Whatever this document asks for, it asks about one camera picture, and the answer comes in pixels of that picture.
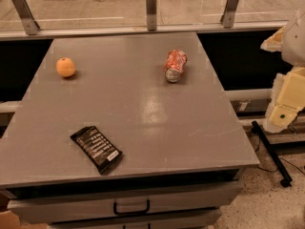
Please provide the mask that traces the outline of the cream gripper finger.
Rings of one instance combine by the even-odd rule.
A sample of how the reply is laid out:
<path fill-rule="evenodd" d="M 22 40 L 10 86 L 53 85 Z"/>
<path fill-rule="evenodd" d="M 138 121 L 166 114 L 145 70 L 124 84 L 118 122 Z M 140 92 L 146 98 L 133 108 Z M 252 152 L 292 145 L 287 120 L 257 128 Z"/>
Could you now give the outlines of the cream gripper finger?
<path fill-rule="evenodd" d="M 305 108 L 305 68 L 293 67 L 287 74 L 278 73 L 271 98 L 263 128 L 269 133 L 279 133 Z"/>
<path fill-rule="evenodd" d="M 282 27 L 277 30 L 273 35 L 268 37 L 260 46 L 261 50 L 267 52 L 280 52 L 282 48 L 282 38 L 285 28 Z"/>

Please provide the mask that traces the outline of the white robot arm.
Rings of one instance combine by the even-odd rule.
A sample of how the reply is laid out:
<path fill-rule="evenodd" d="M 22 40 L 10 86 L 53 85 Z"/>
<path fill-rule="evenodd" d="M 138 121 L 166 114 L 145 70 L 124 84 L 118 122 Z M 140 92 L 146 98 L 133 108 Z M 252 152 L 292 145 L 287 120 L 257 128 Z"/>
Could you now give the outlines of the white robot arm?
<path fill-rule="evenodd" d="M 282 60 L 293 66 L 286 74 L 276 75 L 263 122 L 265 131 L 279 133 L 305 108 L 305 6 L 286 26 L 264 40 L 260 48 L 281 52 Z"/>

